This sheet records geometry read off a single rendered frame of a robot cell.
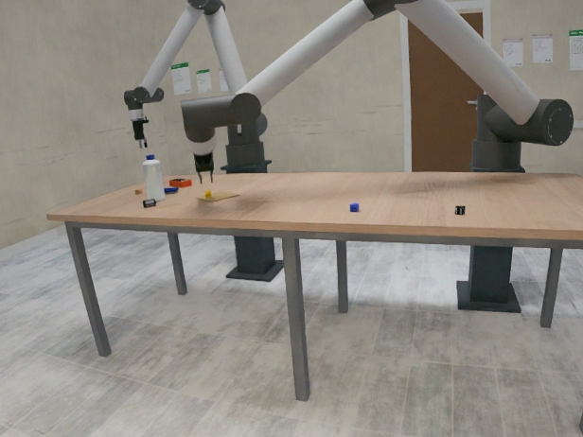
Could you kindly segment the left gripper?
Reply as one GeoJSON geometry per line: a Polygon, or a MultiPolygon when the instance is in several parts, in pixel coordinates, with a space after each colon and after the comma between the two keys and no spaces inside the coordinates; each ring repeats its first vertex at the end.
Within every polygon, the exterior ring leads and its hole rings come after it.
{"type": "Polygon", "coordinates": [[[186,141],[189,150],[193,153],[196,172],[198,172],[198,176],[200,176],[200,183],[203,184],[201,172],[205,171],[210,171],[211,183],[213,183],[213,150],[216,146],[216,134],[214,134],[213,138],[204,143],[194,143],[188,138],[186,138],[186,141]]]}

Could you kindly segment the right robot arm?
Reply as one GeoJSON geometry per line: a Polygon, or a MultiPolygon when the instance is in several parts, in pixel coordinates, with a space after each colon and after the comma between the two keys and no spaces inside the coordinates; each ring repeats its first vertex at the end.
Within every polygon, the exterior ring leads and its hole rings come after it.
{"type": "MultiPolygon", "coordinates": [[[[134,90],[125,91],[124,101],[128,105],[128,111],[143,109],[143,104],[152,103],[157,99],[157,102],[163,100],[164,91],[158,86],[202,14],[230,95],[248,83],[224,13],[224,3],[220,0],[187,0],[187,2],[185,11],[141,85],[134,90]]],[[[228,166],[254,166],[265,163],[264,144],[259,141],[259,136],[267,130],[268,121],[265,114],[260,117],[259,124],[256,121],[249,125],[227,127],[229,144],[225,145],[225,149],[228,166]]]]}

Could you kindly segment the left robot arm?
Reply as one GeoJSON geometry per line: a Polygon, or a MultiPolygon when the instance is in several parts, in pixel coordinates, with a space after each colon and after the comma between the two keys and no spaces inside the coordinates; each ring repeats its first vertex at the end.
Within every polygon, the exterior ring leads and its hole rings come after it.
{"type": "Polygon", "coordinates": [[[194,143],[204,143],[213,138],[215,128],[255,122],[261,106],[334,47],[365,23],[395,10],[487,93],[477,95],[472,166],[518,168],[521,142],[557,147],[568,140],[574,126],[569,103],[563,99],[538,99],[445,0],[351,0],[235,94],[181,100],[186,137],[194,143]]]}

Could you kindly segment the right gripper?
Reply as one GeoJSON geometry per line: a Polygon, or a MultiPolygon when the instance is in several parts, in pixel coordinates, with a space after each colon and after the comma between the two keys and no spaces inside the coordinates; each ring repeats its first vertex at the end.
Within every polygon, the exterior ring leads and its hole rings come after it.
{"type": "Polygon", "coordinates": [[[149,120],[147,120],[146,116],[144,117],[143,109],[130,110],[129,111],[129,118],[132,121],[132,128],[134,131],[134,140],[139,142],[140,149],[142,149],[141,139],[144,140],[145,148],[147,148],[148,144],[147,144],[147,138],[145,138],[145,135],[143,133],[143,130],[144,130],[143,124],[149,123],[149,120]],[[144,118],[146,118],[146,120],[144,120],[144,118]]]}

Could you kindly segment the tan mat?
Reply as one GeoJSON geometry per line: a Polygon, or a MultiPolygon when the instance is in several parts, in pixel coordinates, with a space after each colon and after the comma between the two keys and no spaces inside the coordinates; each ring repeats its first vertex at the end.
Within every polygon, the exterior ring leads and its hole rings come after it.
{"type": "Polygon", "coordinates": [[[220,191],[220,192],[212,193],[211,195],[212,195],[211,198],[206,198],[205,195],[203,195],[203,196],[200,196],[200,197],[196,197],[195,199],[198,199],[198,200],[201,200],[201,201],[214,202],[214,201],[221,201],[221,200],[233,198],[233,197],[236,197],[236,196],[240,196],[240,194],[235,194],[235,193],[230,193],[230,192],[225,192],[225,191],[220,191]]]}

